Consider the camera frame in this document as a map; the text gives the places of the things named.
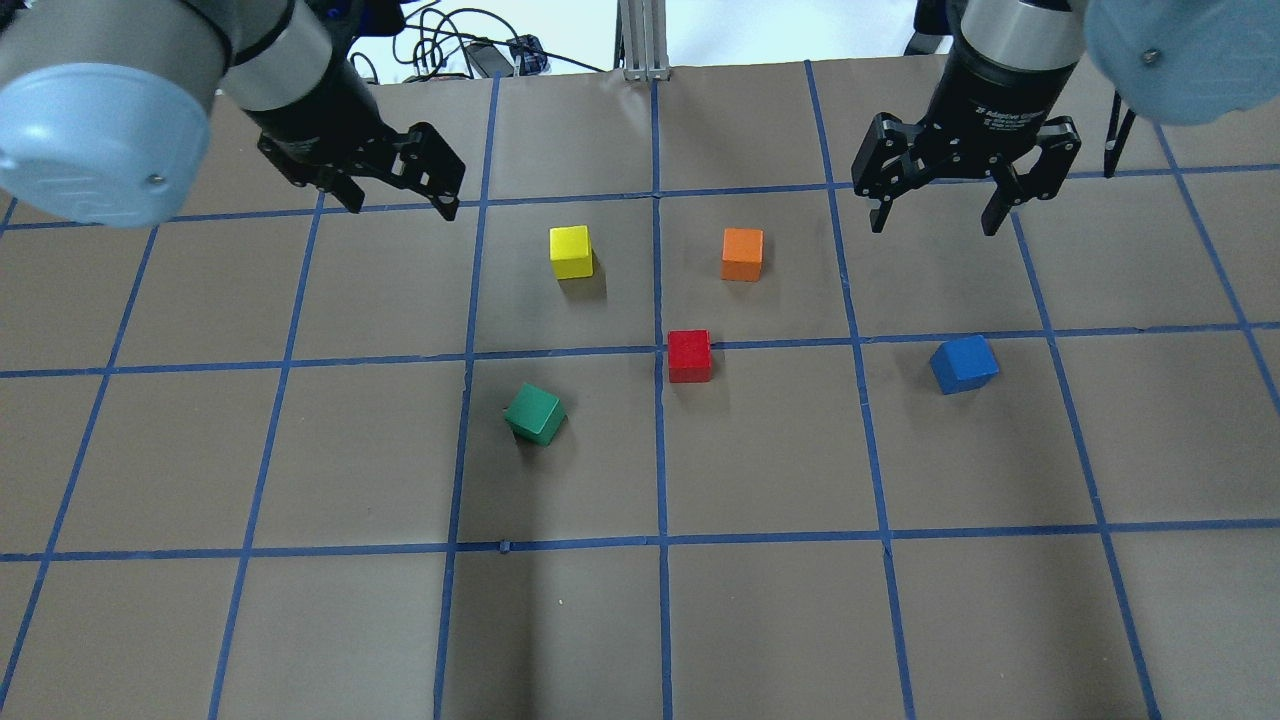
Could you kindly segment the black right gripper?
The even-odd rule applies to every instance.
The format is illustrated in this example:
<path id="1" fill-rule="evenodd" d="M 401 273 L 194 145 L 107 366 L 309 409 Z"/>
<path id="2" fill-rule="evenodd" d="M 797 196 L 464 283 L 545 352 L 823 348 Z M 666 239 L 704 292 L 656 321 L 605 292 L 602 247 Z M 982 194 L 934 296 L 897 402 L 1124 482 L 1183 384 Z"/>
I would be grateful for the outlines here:
<path id="1" fill-rule="evenodd" d="M 874 204 L 870 231 L 884 229 L 896 199 L 941 176 L 989 170 L 996 190 L 980 214 L 986 236 L 995 236 L 1015 208 L 1056 197 L 1082 147 L 1071 117 L 1042 127 L 1065 83 L 1065 67 L 1007 67 L 956 35 L 919 124 L 876 114 L 854 158 L 854 192 Z M 1019 172 L 1014 160 L 1033 146 L 1036 161 Z"/>

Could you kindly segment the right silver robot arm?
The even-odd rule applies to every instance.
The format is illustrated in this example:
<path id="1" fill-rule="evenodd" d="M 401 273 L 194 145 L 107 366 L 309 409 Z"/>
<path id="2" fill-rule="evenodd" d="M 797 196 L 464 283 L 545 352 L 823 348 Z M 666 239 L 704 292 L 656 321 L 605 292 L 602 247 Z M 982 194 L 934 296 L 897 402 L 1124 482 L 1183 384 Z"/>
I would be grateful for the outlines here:
<path id="1" fill-rule="evenodd" d="M 1138 118 L 1204 126 L 1277 96 L 1275 1 L 919 1 L 913 27 L 952 47 L 922 119 L 877 114 L 852 161 L 876 233 L 897 199 L 940 179 L 995 183 L 988 236 L 1053 199 L 1083 143 L 1053 108 L 1083 59 L 1114 87 L 1106 177 Z"/>

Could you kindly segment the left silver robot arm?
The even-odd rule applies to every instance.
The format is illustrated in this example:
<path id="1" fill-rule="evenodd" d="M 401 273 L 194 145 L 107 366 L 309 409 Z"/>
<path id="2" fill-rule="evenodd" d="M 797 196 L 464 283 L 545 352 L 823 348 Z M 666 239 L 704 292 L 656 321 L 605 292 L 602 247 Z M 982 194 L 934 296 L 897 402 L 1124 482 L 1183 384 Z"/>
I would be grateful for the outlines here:
<path id="1" fill-rule="evenodd" d="M 404 27 L 398 1 L 5 1 L 3 188 L 69 222 L 166 222 L 224 95 L 291 184 L 357 213 L 372 178 L 453 220 L 465 163 L 426 122 L 385 124 L 347 59 Z"/>

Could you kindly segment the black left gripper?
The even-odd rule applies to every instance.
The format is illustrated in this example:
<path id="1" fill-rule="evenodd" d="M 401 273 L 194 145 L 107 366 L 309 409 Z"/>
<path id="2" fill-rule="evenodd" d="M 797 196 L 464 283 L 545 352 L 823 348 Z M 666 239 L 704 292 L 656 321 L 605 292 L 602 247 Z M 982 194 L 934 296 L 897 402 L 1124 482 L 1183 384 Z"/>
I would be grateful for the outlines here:
<path id="1" fill-rule="evenodd" d="M 381 120 L 369 85 L 347 60 L 333 60 L 305 96 L 255 113 L 259 150 L 293 186 L 315 186 L 360 214 L 365 192 L 343 170 L 426 199 L 445 222 L 460 210 L 461 156 L 426 122 L 397 133 Z"/>

